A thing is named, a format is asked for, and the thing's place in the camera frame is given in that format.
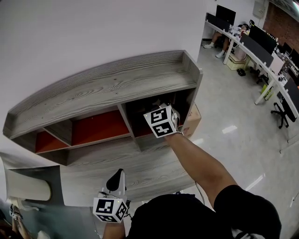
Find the white desk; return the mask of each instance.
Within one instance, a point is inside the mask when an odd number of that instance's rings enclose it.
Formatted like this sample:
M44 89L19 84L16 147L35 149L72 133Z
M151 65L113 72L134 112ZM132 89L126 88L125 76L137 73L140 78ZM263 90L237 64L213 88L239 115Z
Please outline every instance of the white desk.
M281 94L283 95L283 97L286 99L286 102L289 104L291 110L293 111L294 115L296 118L299 118L299 113L294 105L294 103L292 102L289 94L285 91L285 88L280 84L278 77L271 71L271 69L269 67L267 67L259 58L257 58L256 55L254 55L247 47L245 47L244 45L242 45L240 43L240 41L233 35L231 35L229 32L223 31L220 28L216 27L215 25L209 23L206 21L205 23L207 26L213 28L214 30L220 32L221 34L227 36L229 39L231 39L231 43L230 46L228 48L228 52L226 54L226 57L223 61L223 64L226 64L229 58L229 55L231 53L231 50L233 48L234 43L238 43L239 47L257 64L261 65L261 67L268 73L268 77L270 79L269 85L267 86L266 90L260 95L260 97L255 101L255 104L257 105L262 99L263 97L266 95L266 93L270 90L270 88L275 84L278 87L278 90L281 92Z

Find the gray tiled floor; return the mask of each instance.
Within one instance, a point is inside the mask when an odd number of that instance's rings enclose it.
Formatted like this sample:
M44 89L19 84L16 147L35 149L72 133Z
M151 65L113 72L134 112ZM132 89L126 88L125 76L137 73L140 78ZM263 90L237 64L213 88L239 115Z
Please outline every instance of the gray tiled floor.
M223 59L215 57L218 51L200 50L204 77L196 104L202 121L191 140L223 163L241 187L275 205L283 225L281 238L288 239L299 227L299 197L290 208L299 192L299 149L284 155L279 149L298 133L298 122L279 130L278 117L270 114L275 97L255 105L261 84L249 72L240 77L223 65ZM228 127L235 130L224 134ZM184 192L199 197L195 186Z

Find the cardboard box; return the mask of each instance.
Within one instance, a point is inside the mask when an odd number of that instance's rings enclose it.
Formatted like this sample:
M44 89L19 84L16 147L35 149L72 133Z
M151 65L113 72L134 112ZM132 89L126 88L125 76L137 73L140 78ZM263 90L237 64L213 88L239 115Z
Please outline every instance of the cardboard box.
M190 114L187 118L187 122L185 123L185 126L183 128L184 136L191 137L194 131L196 130L200 120L201 120L200 112L198 111L198 108L194 103L191 108Z

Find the red shelf back panel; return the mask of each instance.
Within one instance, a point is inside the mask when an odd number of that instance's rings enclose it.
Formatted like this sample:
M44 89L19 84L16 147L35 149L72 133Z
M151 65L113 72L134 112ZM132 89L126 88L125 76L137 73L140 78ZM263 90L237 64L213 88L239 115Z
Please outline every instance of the red shelf back panel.
M129 133L118 110L74 121L72 129L72 146Z
M48 152L67 147L68 145L62 143L46 131L40 132L36 135L36 153Z

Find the black t-shirt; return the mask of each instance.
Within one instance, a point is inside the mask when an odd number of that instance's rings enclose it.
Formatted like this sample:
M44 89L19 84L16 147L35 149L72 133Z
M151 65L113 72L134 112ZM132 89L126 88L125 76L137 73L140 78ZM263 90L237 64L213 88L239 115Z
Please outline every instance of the black t-shirt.
M279 239L273 204L239 186L222 190L214 209L190 194L159 196L136 210L127 238Z

